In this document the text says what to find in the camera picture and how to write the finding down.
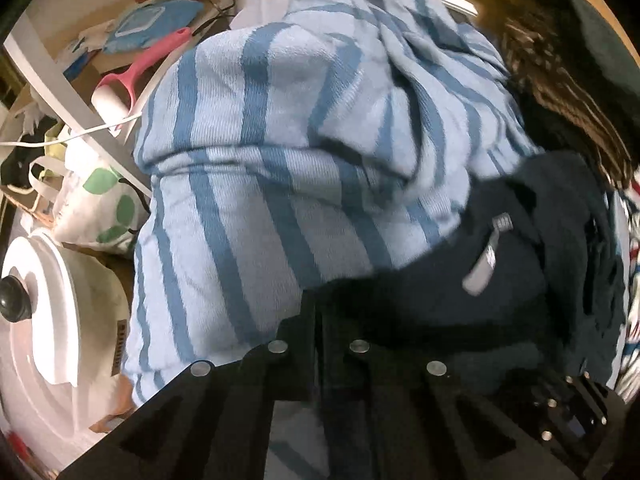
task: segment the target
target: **lint roller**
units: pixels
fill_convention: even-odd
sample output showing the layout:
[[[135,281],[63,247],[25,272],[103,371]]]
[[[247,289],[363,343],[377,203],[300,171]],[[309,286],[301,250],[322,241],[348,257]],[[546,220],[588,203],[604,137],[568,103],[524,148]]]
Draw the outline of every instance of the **lint roller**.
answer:
[[[180,28],[140,53],[126,72],[104,76],[91,96],[91,103],[102,120],[109,124],[127,117],[136,103],[135,85],[142,73],[190,39],[191,29]],[[118,97],[113,89],[115,85],[124,86],[129,94],[129,103],[122,102]],[[111,133],[117,136],[118,128],[112,128]]]

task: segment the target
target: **black lid knob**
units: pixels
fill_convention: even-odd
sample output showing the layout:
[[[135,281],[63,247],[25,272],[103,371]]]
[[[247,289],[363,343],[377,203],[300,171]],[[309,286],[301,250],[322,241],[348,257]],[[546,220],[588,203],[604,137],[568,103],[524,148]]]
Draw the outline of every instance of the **black lid knob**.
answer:
[[[31,300],[15,276],[0,280],[0,314],[10,323],[31,319]]]

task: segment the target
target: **blue pouch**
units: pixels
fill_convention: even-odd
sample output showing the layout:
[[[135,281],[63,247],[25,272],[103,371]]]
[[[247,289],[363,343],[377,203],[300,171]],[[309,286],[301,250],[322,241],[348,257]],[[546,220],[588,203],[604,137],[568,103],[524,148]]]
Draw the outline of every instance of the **blue pouch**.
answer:
[[[148,48],[167,34],[191,23],[204,8],[193,0],[163,0],[133,10],[111,32],[103,51],[107,54]]]

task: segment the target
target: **striped fabric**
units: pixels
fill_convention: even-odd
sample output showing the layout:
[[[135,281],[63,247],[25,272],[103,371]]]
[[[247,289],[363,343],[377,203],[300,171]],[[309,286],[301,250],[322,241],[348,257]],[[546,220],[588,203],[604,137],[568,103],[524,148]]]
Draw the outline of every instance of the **striped fabric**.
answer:
[[[282,22],[184,54],[134,151],[153,190],[123,367],[135,402],[269,340],[303,289],[429,251],[471,178],[534,150],[507,77],[439,0],[292,0]]]
[[[634,182],[638,179],[638,173],[636,171]],[[634,211],[637,205],[638,203],[634,200]],[[630,302],[625,327],[626,341],[620,376],[616,384],[616,393],[627,404],[631,403],[640,392],[640,258],[638,255],[640,212],[633,212],[629,218],[629,235],[631,238]]]

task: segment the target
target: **white bag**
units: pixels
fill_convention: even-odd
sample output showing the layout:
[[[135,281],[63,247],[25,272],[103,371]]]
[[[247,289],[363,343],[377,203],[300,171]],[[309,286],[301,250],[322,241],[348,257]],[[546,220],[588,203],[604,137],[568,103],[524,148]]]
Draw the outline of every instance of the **white bag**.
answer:
[[[64,176],[60,192],[31,179],[33,188],[54,203],[52,236],[57,242],[130,254],[149,216],[146,198],[139,190],[82,139],[68,143],[64,163],[41,156],[33,164]]]

